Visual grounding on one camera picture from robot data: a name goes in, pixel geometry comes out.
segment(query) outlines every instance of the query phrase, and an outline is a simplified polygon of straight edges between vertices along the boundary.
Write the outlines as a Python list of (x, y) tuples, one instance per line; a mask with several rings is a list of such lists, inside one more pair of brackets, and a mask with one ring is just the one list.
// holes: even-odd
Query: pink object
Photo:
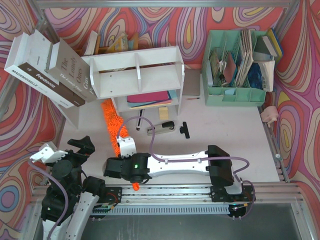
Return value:
[(147, 103), (147, 102), (156, 102), (156, 101), (165, 101), (168, 100), (167, 91), (157, 91), (151, 93), (143, 93), (137, 95), (131, 95), (127, 97), (128, 103)]
[(277, 121), (279, 117), (279, 113), (277, 107), (275, 106), (268, 106), (261, 114), (262, 122), (267, 123), (268, 127), (270, 128), (270, 124)]
[(232, 58), (232, 54), (229, 51), (228, 59), (226, 61), (226, 66), (225, 66), (225, 69), (223, 70), (224, 79), (228, 84), (231, 83), (232, 79), (234, 78), (236, 68), (237, 68), (237, 65), (235, 64), (235, 61)]

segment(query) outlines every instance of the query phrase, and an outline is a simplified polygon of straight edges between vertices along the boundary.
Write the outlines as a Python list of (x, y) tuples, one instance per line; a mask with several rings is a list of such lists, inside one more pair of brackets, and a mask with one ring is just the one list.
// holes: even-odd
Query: sticky note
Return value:
[(169, 119), (168, 107), (166, 107), (166, 106), (159, 107), (159, 119), (160, 120), (168, 120)]
[(224, 91), (224, 95), (234, 95), (235, 94), (235, 89), (228, 89)]

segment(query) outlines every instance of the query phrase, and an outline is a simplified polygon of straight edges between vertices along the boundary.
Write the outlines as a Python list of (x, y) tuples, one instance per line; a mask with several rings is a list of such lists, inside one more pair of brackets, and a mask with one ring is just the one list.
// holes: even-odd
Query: pink notebook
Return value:
[(156, 101), (165, 101), (168, 100), (167, 91), (157, 91), (151, 93), (137, 94), (127, 96), (126, 101), (128, 103), (147, 103), (147, 102), (156, 102)]

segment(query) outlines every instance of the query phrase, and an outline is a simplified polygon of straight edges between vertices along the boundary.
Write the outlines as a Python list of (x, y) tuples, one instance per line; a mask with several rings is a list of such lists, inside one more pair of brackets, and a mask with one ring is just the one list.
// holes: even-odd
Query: stapler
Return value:
[[(173, 121), (166, 121), (162, 124), (158, 124), (154, 126), (154, 133), (155, 134), (164, 134), (173, 132), (176, 129), (175, 123)], [(148, 136), (152, 135), (152, 127), (148, 127), (146, 129), (146, 133)]]

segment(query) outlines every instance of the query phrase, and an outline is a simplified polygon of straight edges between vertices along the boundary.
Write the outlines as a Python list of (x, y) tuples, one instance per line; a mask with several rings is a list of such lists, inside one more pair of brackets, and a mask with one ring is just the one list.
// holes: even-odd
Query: black clamp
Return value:
[(181, 134), (185, 134), (185, 138), (186, 139), (189, 139), (190, 138), (190, 135), (189, 135), (189, 130), (188, 130), (188, 126), (187, 126), (187, 122), (184, 121), (182, 123), (183, 126), (180, 127), (180, 133)]

